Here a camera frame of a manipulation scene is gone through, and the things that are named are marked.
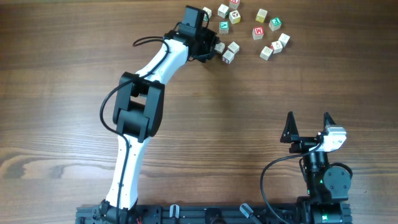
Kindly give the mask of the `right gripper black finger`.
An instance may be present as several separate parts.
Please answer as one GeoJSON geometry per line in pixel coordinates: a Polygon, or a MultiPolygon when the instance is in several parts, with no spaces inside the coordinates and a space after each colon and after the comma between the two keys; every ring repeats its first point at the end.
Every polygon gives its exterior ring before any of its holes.
{"type": "Polygon", "coordinates": [[[289,111],[285,123],[285,128],[282,132],[280,142],[282,143],[293,143],[299,141],[299,132],[295,122],[294,114],[289,111]]]}
{"type": "Polygon", "coordinates": [[[323,114],[323,126],[324,126],[324,128],[326,128],[327,126],[334,126],[335,124],[336,123],[334,122],[334,120],[332,119],[330,114],[328,112],[325,112],[323,114]]]}

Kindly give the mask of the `wooden block green letter N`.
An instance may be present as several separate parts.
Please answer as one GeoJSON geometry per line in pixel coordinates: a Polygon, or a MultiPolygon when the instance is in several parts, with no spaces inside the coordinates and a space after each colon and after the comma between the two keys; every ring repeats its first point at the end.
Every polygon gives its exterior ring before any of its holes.
{"type": "Polygon", "coordinates": [[[218,44],[215,45],[215,51],[216,51],[216,53],[218,53],[218,54],[222,54],[223,51],[224,51],[224,49],[225,49],[225,44],[222,43],[222,42],[220,42],[220,43],[218,43],[218,44]]]}

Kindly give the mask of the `wooden block red letter A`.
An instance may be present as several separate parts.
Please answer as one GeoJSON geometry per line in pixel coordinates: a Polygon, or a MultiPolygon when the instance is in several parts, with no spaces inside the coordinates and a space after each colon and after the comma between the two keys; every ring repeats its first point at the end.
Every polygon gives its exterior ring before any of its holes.
{"type": "Polygon", "coordinates": [[[271,43],[271,49],[273,50],[273,54],[280,53],[283,49],[282,42],[277,40],[271,43]]]}

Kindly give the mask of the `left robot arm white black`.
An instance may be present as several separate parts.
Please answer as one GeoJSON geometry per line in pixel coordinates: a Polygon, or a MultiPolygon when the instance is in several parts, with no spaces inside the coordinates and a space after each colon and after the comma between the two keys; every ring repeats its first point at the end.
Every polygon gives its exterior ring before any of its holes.
{"type": "Polygon", "coordinates": [[[160,42],[154,58],[136,73],[124,72],[119,84],[103,100],[104,113],[108,100],[116,97],[113,123],[103,126],[118,136],[118,157],[113,183],[100,204],[101,218],[108,223],[140,223],[135,211],[137,184],[145,149],[159,130],[164,109],[165,86],[174,73],[187,62],[206,62],[215,56],[220,39],[209,29],[209,14],[193,6],[185,8],[183,19],[163,36],[137,39],[137,47],[160,42]]]}

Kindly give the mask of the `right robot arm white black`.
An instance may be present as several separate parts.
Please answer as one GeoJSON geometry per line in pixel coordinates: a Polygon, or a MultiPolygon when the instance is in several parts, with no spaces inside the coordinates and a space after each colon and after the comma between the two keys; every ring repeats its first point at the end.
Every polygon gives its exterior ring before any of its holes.
{"type": "Polygon", "coordinates": [[[346,130],[329,113],[323,115],[323,130],[315,137],[299,135],[293,112],[288,112],[280,141],[289,143],[289,152],[300,157],[299,166],[308,195],[296,202],[297,223],[349,223],[343,202],[348,200],[353,171],[347,165],[328,160],[346,141],[346,130]]]}

